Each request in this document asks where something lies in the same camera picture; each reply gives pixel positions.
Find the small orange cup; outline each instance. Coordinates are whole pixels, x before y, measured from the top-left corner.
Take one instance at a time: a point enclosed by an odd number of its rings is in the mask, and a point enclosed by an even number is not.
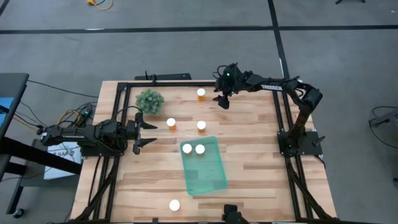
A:
[[[198,131],[199,131],[200,133],[204,133],[204,132],[205,132],[205,129],[206,129],[206,122],[204,122],[204,121],[198,121],[197,126],[198,126]]]
[[[200,101],[203,101],[203,100],[205,100],[205,93],[206,93],[206,90],[205,90],[205,89],[202,89],[202,88],[200,88],[200,89],[197,91],[197,94],[198,94],[198,100],[200,100]]]
[[[170,130],[175,130],[176,126],[175,126],[175,119],[174,118],[169,118],[166,121],[167,126],[169,127]]]

